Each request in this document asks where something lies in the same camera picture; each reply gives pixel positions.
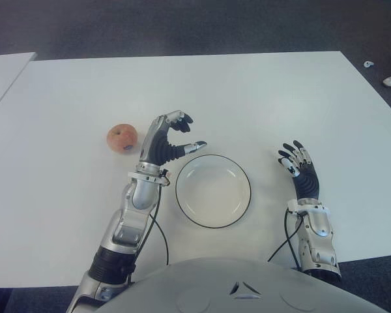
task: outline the robotic arm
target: robotic arm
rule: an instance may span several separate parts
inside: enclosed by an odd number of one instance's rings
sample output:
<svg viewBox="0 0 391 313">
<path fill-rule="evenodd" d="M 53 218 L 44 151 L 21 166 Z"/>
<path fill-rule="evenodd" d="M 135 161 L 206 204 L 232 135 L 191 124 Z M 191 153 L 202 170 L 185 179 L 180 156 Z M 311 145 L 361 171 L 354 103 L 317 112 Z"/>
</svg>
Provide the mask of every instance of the robotic arm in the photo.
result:
<svg viewBox="0 0 391 313">
<path fill-rule="evenodd" d="M 167 170 L 160 167 L 206 146 L 205 142 L 180 146 L 168 142 L 170 127 L 189 132 L 192 122 L 182 111 L 161 115 L 152 122 L 136 171 L 128 174 L 131 182 L 123 190 L 121 207 L 113 214 L 67 313 L 93 312 L 128 287 L 149 214 L 160 201 L 160 188 L 169 185 Z"/>
<path fill-rule="evenodd" d="M 307 150 L 298 141 L 297 149 L 283 144 L 290 153 L 279 150 L 278 162 L 286 168 L 295 186 L 297 199 L 288 202 L 288 210 L 297 214 L 296 228 L 300 239 L 298 253 L 301 271 L 311 276 L 337 284 L 341 275 L 333 248 L 334 230 L 330 211 L 319 201 L 319 180 Z"/>
</svg>

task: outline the robot finger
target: robot finger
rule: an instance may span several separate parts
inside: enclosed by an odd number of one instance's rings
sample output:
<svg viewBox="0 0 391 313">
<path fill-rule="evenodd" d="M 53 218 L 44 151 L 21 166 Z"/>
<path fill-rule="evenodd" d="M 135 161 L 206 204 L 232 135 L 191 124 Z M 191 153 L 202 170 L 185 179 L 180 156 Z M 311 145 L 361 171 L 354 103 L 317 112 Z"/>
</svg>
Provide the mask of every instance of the robot finger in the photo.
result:
<svg viewBox="0 0 391 313">
<path fill-rule="evenodd" d="M 187 155 L 188 153 L 193 153 L 196 152 L 197 150 L 204 148 L 206 145 L 207 142 L 190 143 L 188 145 L 184 145 L 184 152 Z"/>
<path fill-rule="evenodd" d="M 297 160 L 295 160 L 295 158 L 289 153 L 286 153 L 285 151 L 282 150 L 278 150 L 278 153 L 284 158 L 288 158 L 296 167 L 298 168 L 300 167 L 300 164 L 298 164 Z"/>
<path fill-rule="evenodd" d="M 297 177 L 300 175 L 298 168 L 288 158 L 282 158 L 281 163 L 290 172 L 291 176 Z"/>
<path fill-rule="evenodd" d="M 302 158 L 302 155 L 300 153 L 300 151 L 298 151 L 297 149 L 295 149 L 294 147 L 291 147 L 289 144 L 285 143 L 282 145 L 284 148 L 286 148 L 288 151 L 290 151 L 292 154 L 295 155 L 295 158 L 297 160 L 297 163 L 301 164 L 303 163 L 303 158 Z"/>
<path fill-rule="evenodd" d="M 178 122 L 179 126 L 180 126 L 180 130 L 182 132 L 189 132 L 190 131 L 190 127 L 188 126 L 187 122 L 186 121 L 181 121 L 181 122 Z"/>
<path fill-rule="evenodd" d="M 172 128 L 173 130 L 176 130 L 176 131 L 180 130 L 180 126 L 179 126 L 179 124 L 177 124 L 177 123 L 171 124 L 171 128 Z"/>
<path fill-rule="evenodd" d="M 302 154 L 302 157 L 304 159 L 304 161 L 307 163 L 307 164 L 311 164 L 311 158 L 310 158 L 310 155 L 308 154 L 306 148 L 303 147 L 303 145 L 294 140 L 294 145 L 298 148 L 298 150 L 301 152 Z"/>
<path fill-rule="evenodd" d="M 186 121 L 188 124 L 193 123 L 193 119 L 185 113 L 184 113 L 184 121 Z"/>
</svg>

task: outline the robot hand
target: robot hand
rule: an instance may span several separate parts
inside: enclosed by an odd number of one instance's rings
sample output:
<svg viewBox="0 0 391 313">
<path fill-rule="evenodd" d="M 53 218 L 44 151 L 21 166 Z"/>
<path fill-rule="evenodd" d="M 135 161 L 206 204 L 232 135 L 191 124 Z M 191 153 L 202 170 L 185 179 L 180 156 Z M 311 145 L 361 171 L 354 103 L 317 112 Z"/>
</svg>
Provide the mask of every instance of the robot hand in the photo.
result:
<svg viewBox="0 0 391 313">
<path fill-rule="evenodd" d="M 167 133 L 170 127 L 181 132 L 189 132 L 188 124 L 191 123 L 193 123 L 192 118 L 182 111 L 158 116 L 152 122 L 143 142 L 140 162 L 161 166 L 170 160 L 175 160 L 206 146 L 205 142 L 179 146 L 171 145 L 168 142 Z"/>
<path fill-rule="evenodd" d="M 318 203 L 319 199 L 319 179 L 315 172 L 313 162 L 311 158 L 302 146 L 301 143 L 294 140 L 294 145 L 298 148 L 296 150 L 288 144 L 283 144 L 289 153 L 279 150 L 278 153 L 282 158 L 278 159 L 278 162 L 282 164 L 293 176 L 293 182 L 295 186 L 295 192 L 299 202 L 315 202 Z"/>
<path fill-rule="evenodd" d="M 279 150 L 278 162 L 293 176 L 296 200 L 288 203 L 288 210 L 297 214 L 298 253 L 301 271 L 331 284 L 338 284 L 340 271 L 332 245 L 334 230 L 330 210 L 319 201 L 319 180 L 311 158 L 298 141 L 294 147 L 283 144 L 290 153 Z"/>
</svg>

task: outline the white plate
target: white plate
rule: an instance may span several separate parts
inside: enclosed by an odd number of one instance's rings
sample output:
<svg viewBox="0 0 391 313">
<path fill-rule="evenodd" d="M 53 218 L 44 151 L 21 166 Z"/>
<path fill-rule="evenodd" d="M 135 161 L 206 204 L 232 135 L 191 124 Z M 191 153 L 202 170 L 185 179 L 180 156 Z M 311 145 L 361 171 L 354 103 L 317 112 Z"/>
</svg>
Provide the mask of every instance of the white plate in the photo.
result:
<svg viewBox="0 0 391 313">
<path fill-rule="evenodd" d="M 233 224 L 246 212 L 250 184 L 242 168 L 220 155 L 203 155 L 187 163 L 175 186 L 178 204 L 194 223 L 207 228 Z"/>
</svg>

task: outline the robot forearm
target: robot forearm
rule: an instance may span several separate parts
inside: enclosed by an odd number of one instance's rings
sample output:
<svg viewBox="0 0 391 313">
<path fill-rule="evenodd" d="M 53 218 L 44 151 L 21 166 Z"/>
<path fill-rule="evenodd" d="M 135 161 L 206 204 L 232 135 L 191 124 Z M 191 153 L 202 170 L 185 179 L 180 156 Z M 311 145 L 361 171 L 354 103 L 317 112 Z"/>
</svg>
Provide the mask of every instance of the robot forearm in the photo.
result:
<svg viewBox="0 0 391 313">
<path fill-rule="evenodd" d="M 341 275 L 332 244 L 330 210 L 316 199 L 294 199 L 288 207 L 299 216 L 296 227 L 302 220 L 298 229 L 301 271 L 328 282 L 338 281 Z"/>
</svg>

